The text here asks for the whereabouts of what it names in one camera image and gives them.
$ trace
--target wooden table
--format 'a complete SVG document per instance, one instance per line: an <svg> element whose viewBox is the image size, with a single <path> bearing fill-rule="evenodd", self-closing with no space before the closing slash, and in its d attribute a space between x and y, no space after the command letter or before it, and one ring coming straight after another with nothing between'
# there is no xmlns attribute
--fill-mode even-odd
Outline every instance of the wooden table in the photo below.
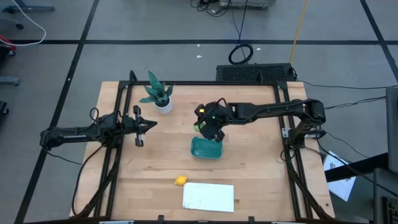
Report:
<svg viewBox="0 0 398 224"><path fill-rule="evenodd" d="M290 99L306 99L303 83L288 83L288 87ZM117 88L118 82L102 84L97 104L100 115L113 111ZM112 219L156 220L158 215L165 215L165 220L246 221L248 216L254 216L256 221L295 220L286 165L279 157L283 147L277 118L223 128L226 136L221 159L197 159L190 153L192 138L200 136L193 129L197 119L193 111L200 103L221 97L228 102L275 103L273 87L177 85L172 95L174 108L167 115L158 114L153 104L139 103L146 96L144 86L133 87L130 116L132 106L139 105L142 117L157 121L158 125L146 134L142 148L135 146L135 134L124 138ZM305 144L318 149L315 140L307 139ZM98 146L97 142L88 143L85 158ZM98 188L104 152L91 158L81 175L75 202L78 211ZM321 157L302 149L302 161L309 191L334 217ZM234 213L183 209L183 187L174 185L179 175L186 175L189 182L233 184ZM297 192L305 217L298 187ZM101 213L107 198L105 193Z"/></svg>

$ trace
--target green container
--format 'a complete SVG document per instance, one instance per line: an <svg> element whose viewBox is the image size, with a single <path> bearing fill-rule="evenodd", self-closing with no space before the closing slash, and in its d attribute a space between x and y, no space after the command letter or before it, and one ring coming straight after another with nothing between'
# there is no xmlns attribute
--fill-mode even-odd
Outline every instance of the green container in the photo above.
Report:
<svg viewBox="0 0 398 224"><path fill-rule="evenodd" d="M193 156L204 159L219 159L223 155L223 143L194 137L191 143Z"/></svg>

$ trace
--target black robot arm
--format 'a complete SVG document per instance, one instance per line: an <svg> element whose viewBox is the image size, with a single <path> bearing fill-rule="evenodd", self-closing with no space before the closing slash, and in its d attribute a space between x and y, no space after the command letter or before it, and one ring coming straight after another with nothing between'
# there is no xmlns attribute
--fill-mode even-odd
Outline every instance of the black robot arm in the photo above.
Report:
<svg viewBox="0 0 398 224"><path fill-rule="evenodd" d="M89 142L98 141L104 146L117 147L123 134L136 133L136 146L144 145L141 134L145 134L154 127L156 121L148 121L141 117L141 109L133 106L135 119L125 117L123 122L118 121L118 112L97 118L87 127L77 128L48 128L40 134L40 145L50 149L68 142Z"/></svg>
<svg viewBox="0 0 398 224"><path fill-rule="evenodd" d="M222 127L230 124L244 125L255 122L259 118L276 116L296 116L301 122L297 127L284 129L285 143L293 147L304 146L304 136L315 126L326 121L323 103L318 100L292 100L286 103L272 103L254 105L252 103L226 103L221 106L219 102L199 105L195 114L198 120L194 125L199 127L203 137L220 142L224 138Z"/></svg>

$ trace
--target gray floor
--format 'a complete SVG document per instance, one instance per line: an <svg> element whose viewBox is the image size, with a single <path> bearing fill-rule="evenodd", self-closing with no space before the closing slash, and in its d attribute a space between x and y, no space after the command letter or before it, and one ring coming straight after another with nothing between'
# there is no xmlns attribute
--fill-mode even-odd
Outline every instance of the gray floor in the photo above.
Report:
<svg viewBox="0 0 398 224"><path fill-rule="evenodd" d="M78 40L93 0L53 0L54 12L29 14L41 24L50 40ZM249 10L243 39L292 40L304 0L278 0L268 11ZM398 2L368 1L386 40L398 40ZM240 22L243 11L235 10ZM0 17L19 19L24 30L0 24L0 34L10 39L39 39L40 30L21 14ZM213 18L191 8L189 1L100 0L88 40L236 39L231 11ZM359 1L310 1L300 40L377 40ZM153 71L163 80L214 80L217 65L228 64L234 45L85 45L62 110L59 126L88 124L88 111L97 101L101 82L125 80L133 69L146 80ZM288 62L290 45L254 45L250 63ZM389 46L398 60L398 46ZM69 71L76 45L20 47L1 68L2 75L21 78L21 85L1 86L0 100L10 114L0 127L0 217L12 223L40 152L39 133L48 127ZM300 80L324 85L383 86L397 80L378 45L298 45L294 67ZM359 91L307 87L307 95L326 106L383 96L384 90ZM358 151L373 156L387 151L385 102L377 101L327 111L324 128ZM328 136L323 145L351 161L362 159L346 145ZM69 144L54 154L81 161L85 144ZM79 166L48 157L30 205L26 222L68 217ZM358 180L350 200L365 200ZM333 198L340 218L350 205Z"/></svg>

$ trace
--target yellow toy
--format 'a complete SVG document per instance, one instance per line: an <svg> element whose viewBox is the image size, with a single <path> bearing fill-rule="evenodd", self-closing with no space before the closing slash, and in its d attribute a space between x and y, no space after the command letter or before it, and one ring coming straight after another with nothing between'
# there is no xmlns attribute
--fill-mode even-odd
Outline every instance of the yellow toy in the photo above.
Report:
<svg viewBox="0 0 398 224"><path fill-rule="evenodd" d="M187 179L188 179L188 177L185 177L185 176L178 176L176 179L175 179L175 185L178 185L178 186L183 186L186 182L187 182Z"/></svg>

